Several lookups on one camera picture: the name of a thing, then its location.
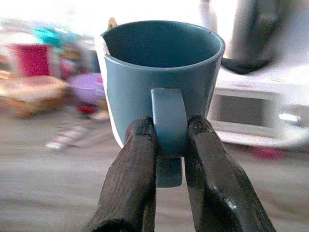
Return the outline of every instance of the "ceramic mug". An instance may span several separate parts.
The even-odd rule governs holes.
[[[118,144],[135,119],[152,117],[163,150],[157,186],[181,185],[187,117],[208,112],[224,41],[192,24],[141,21],[112,28],[96,46]]]

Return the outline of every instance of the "microwave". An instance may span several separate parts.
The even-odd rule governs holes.
[[[223,142],[309,145],[309,85],[220,70],[207,119]]]

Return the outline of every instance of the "white appliance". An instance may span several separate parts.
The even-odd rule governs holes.
[[[227,143],[309,145],[309,65],[239,75],[219,71],[208,120]]]

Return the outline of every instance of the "blurry background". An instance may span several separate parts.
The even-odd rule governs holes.
[[[72,232],[91,218],[120,150],[94,46],[110,17],[193,23],[224,38],[208,119],[277,231],[307,232],[307,0],[3,1],[0,231]],[[156,231],[194,231],[185,179],[158,189]]]

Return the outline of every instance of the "purple bowl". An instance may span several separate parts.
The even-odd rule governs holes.
[[[69,83],[77,98],[88,104],[96,104],[97,96],[95,93],[96,77],[101,77],[100,73],[87,73],[70,78]]]

